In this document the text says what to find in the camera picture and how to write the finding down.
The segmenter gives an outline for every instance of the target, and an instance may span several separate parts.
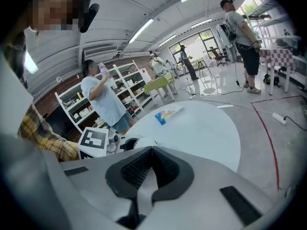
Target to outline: sneaker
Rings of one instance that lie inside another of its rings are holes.
[[[261,93],[261,90],[257,89],[256,87],[252,89],[248,88],[246,91],[247,93],[250,93],[250,94],[260,94]]]

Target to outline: gray floor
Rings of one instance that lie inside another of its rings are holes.
[[[303,100],[301,95],[305,98],[306,95],[295,84],[290,82],[288,93],[284,92],[283,87],[275,86],[273,95],[269,95],[269,85],[262,81],[266,73],[265,68],[262,67],[256,77],[256,87],[262,89],[260,95],[249,94],[245,89],[242,92],[221,95],[232,91],[241,91],[241,88],[236,85],[236,71],[242,86],[244,82],[243,64],[237,62],[236,68],[234,64],[211,67],[210,71],[212,75],[206,69],[204,77],[201,72],[201,78],[196,82],[191,81],[189,74],[176,80],[179,94],[175,95],[175,102],[188,100],[190,97],[188,92],[191,91],[204,93],[205,96],[196,95],[192,101],[212,100],[236,104],[249,109],[255,107],[259,111],[287,115],[303,128],[307,128],[300,104],[300,101]],[[285,78],[280,77],[283,86],[284,81]],[[170,96],[161,100],[157,95],[156,100],[157,106],[153,101],[150,101],[144,107],[143,112],[137,113],[138,117],[142,118],[157,107],[173,103]],[[224,105],[225,107],[221,109],[229,115],[236,125],[241,142],[241,158],[237,171],[240,175],[262,189],[273,201],[283,197],[288,187],[299,182],[302,174],[305,173],[307,161],[305,131],[300,130],[290,120],[287,120],[286,126],[283,126],[270,114],[259,113],[263,125],[255,111],[224,103],[209,103],[215,106]]]

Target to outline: green tablecloth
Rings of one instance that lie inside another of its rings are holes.
[[[163,86],[168,85],[172,80],[175,81],[175,78],[169,72],[169,73],[165,74],[164,76],[161,76],[161,77],[149,82],[148,84],[146,84],[144,86],[144,92],[145,92],[145,94],[147,94],[149,91],[159,89]]]

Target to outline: round table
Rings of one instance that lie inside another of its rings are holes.
[[[154,115],[169,105],[180,105],[185,110],[161,125]],[[199,101],[169,105],[147,114],[127,135],[151,137],[159,146],[211,159],[237,171],[241,154],[240,138],[235,124],[225,112]]]

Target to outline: plaid shirt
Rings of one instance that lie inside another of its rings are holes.
[[[78,144],[53,133],[51,126],[33,104],[26,112],[18,135],[30,140],[36,147],[54,152],[59,161],[78,159]]]

